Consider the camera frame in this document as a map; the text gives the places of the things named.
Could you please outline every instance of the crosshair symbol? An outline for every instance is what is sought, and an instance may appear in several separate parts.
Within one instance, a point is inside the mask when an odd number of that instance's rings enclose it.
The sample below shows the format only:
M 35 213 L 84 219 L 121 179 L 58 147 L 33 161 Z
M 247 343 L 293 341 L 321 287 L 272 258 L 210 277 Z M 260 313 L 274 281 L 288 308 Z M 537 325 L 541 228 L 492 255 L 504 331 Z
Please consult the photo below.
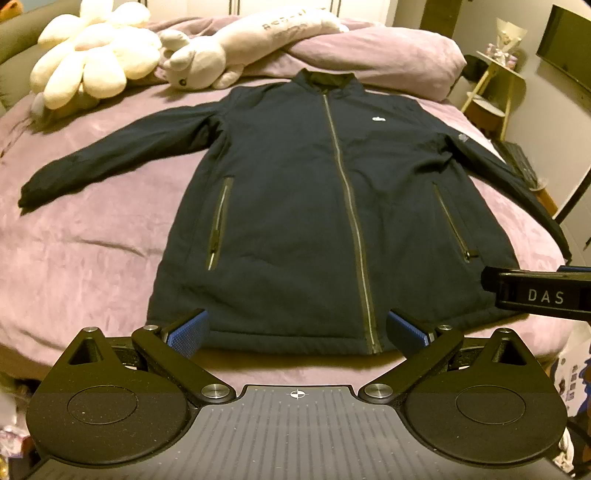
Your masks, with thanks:
M 310 394 L 302 392 L 302 390 L 294 390 L 293 392 L 288 393 L 288 395 L 299 400 L 300 398 L 304 398 L 306 395 Z

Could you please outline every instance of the flower-shaped pillow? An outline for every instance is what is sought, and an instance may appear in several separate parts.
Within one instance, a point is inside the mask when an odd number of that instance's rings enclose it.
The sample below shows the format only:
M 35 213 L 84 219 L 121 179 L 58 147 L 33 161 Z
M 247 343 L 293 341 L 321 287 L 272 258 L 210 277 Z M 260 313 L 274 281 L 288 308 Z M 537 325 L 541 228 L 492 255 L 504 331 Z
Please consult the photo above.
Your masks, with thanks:
M 59 15 L 39 36 L 50 50 L 31 72 L 31 90 L 45 107 L 63 107 L 77 95 L 95 99 L 120 94 L 127 79 L 154 70 L 160 59 L 158 35 L 142 28 L 150 18 L 139 2 L 113 10 L 113 0 L 82 0 L 80 16 Z

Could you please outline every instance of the jacket collar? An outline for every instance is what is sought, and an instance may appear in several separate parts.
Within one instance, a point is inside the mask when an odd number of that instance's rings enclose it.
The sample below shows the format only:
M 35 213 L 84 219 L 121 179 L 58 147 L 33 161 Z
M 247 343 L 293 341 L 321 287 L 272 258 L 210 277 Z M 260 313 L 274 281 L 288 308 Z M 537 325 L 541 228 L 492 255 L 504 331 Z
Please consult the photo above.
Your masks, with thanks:
M 336 74 L 302 69 L 292 79 L 292 82 L 313 93 L 334 92 L 333 95 L 336 96 L 347 96 L 365 92 L 363 85 L 355 78 L 354 73 Z

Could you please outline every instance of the headboard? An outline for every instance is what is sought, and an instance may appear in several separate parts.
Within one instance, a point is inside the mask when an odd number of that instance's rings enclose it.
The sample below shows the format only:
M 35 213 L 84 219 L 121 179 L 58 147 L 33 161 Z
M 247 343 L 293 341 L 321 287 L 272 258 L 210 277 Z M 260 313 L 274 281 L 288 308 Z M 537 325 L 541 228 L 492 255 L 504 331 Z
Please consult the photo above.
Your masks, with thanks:
M 46 25 L 58 15 L 79 12 L 80 0 L 57 0 L 0 24 L 0 116 L 29 93 L 29 75 L 46 52 L 37 45 Z

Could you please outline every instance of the triangular cutout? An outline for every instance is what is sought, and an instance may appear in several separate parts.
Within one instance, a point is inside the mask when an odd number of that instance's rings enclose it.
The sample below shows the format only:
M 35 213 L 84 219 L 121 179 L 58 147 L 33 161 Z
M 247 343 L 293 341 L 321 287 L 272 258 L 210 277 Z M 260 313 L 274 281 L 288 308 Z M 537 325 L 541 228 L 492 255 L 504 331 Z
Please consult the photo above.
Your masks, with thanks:
M 94 362 L 100 362 L 102 359 L 103 356 L 100 354 L 95 341 L 87 338 L 82 341 L 78 350 L 75 351 L 68 363 L 70 365 L 91 364 Z
M 515 345 L 510 340 L 503 340 L 493 359 L 494 362 L 509 365 L 525 365 L 526 361 L 521 357 Z

